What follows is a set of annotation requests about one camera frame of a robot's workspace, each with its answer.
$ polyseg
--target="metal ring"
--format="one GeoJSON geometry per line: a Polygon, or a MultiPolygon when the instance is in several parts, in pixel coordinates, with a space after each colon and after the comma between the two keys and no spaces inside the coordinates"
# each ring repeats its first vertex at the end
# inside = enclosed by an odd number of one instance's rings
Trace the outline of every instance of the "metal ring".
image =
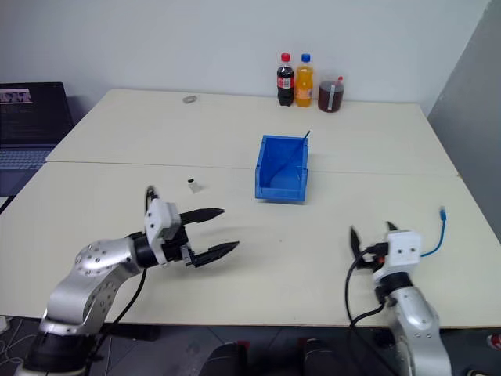
{"type": "Polygon", "coordinates": [[[186,104],[196,102],[198,98],[196,96],[185,96],[182,101],[186,104]]]}

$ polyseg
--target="laptop keyboard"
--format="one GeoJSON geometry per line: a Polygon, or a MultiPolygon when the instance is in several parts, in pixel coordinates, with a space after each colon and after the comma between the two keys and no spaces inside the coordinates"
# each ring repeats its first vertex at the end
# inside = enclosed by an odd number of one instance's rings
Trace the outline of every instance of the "laptop keyboard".
{"type": "Polygon", "coordinates": [[[0,150],[0,170],[38,170],[51,150],[0,150]]]}

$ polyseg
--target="black cable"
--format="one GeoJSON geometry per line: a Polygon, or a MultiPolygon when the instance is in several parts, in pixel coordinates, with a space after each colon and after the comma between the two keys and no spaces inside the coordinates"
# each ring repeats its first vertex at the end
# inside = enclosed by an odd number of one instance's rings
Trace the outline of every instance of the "black cable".
{"type": "Polygon", "coordinates": [[[384,309],[384,303],[381,303],[379,307],[376,309],[373,309],[372,311],[362,313],[361,315],[358,315],[351,323],[350,323],[350,329],[353,329],[355,325],[360,321],[363,320],[369,316],[377,315],[379,312],[381,312],[384,309]]]}
{"type": "MultiPolygon", "coordinates": [[[[369,344],[364,337],[356,330],[356,323],[359,322],[360,320],[368,317],[375,315],[379,312],[381,312],[384,308],[384,304],[381,304],[380,307],[373,309],[372,311],[368,313],[363,313],[362,315],[357,316],[355,319],[353,319],[353,316],[351,315],[350,311],[350,303],[348,301],[348,296],[349,296],[349,284],[350,284],[350,279],[351,275],[353,274],[353,271],[359,264],[360,260],[362,260],[363,256],[366,255],[371,251],[370,248],[366,249],[365,251],[360,252],[353,263],[350,266],[350,269],[348,270],[348,274],[346,275],[346,280],[344,282],[344,306],[346,307],[346,313],[348,314],[348,319],[350,320],[350,327],[348,329],[348,348],[350,344],[350,337],[351,337],[351,332],[353,331],[357,337],[359,337],[359,340],[364,344],[364,346],[394,375],[398,376],[398,372],[393,369],[393,367],[379,354],[374,347],[369,344]]],[[[361,367],[355,357],[355,354],[351,353],[353,360],[355,364],[357,364],[357,367],[361,367]]]]}
{"type": "MultiPolygon", "coordinates": [[[[144,212],[146,214],[146,212],[148,211],[148,207],[150,206],[150,203],[151,201],[154,199],[154,198],[158,198],[158,195],[155,191],[155,188],[153,186],[148,186],[146,188],[146,194],[145,194],[145,200],[144,200],[144,212]]],[[[139,286],[138,288],[135,290],[135,293],[134,295],[132,296],[132,299],[129,301],[129,303],[125,306],[124,309],[122,309],[122,312],[120,312],[120,314],[117,316],[117,318],[113,321],[113,323],[111,323],[107,328],[106,330],[103,332],[103,334],[101,335],[101,338],[98,340],[97,344],[96,344],[96,347],[94,348],[94,350],[91,352],[91,355],[88,357],[88,366],[87,366],[87,373],[86,374],[89,374],[90,373],[90,366],[92,364],[92,361],[95,359],[99,349],[101,348],[101,346],[103,345],[103,343],[106,341],[106,339],[108,338],[108,336],[110,335],[110,333],[114,330],[115,327],[117,327],[118,323],[120,322],[120,320],[122,320],[122,318],[125,316],[125,314],[129,311],[129,309],[132,307],[132,305],[135,303],[135,301],[137,300],[137,298],[139,297],[139,294],[141,294],[141,290],[142,290],[142,287],[144,286],[144,282],[146,280],[146,271],[147,269],[145,268],[143,271],[142,271],[142,276],[141,276],[141,280],[139,281],[139,286]]]]}

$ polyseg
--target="robotic arm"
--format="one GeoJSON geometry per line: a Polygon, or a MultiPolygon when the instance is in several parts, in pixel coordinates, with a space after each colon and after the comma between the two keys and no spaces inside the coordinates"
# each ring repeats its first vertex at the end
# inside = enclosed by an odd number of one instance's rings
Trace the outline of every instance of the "robotic arm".
{"type": "Polygon", "coordinates": [[[372,269],[376,294],[386,299],[390,330],[395,337],[402,376],[452,375],[449,356],[440,339],[438,314],[409,275],[421,255],[421,236],[413,231],[398,231],[388,223],[390,232],[384,243],[359,249],[359,237],[351,228],[351,249],[359,259],[358,269],[372,269]],[[367,262],[363,254],[372,256],[367,262]]]}
{"type": "Polygon", "coordinates": [[[185,225],[205,222],[224,212],[207,208],[179,214],[175,204],[146,192],[146,233],[116,240],[99,240],[82,248],[73,269],[51,293],[39,333],[16,375],[85,373],[95,336],[101,330],[120,286],[155,265],[183,261],[203,266],[220,259],[239,242],[224,243],[200,255],[189,245],[185,225]]]}

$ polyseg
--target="laptop screen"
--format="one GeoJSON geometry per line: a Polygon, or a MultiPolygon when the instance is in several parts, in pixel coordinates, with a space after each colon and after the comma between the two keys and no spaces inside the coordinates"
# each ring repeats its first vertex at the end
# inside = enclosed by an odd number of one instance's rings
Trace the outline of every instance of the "laptop screen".
{"type": "Polygon", "coordinates": [[[61,82],[0,84],[0,145],[56,144],[72,128],[61,82]]]}

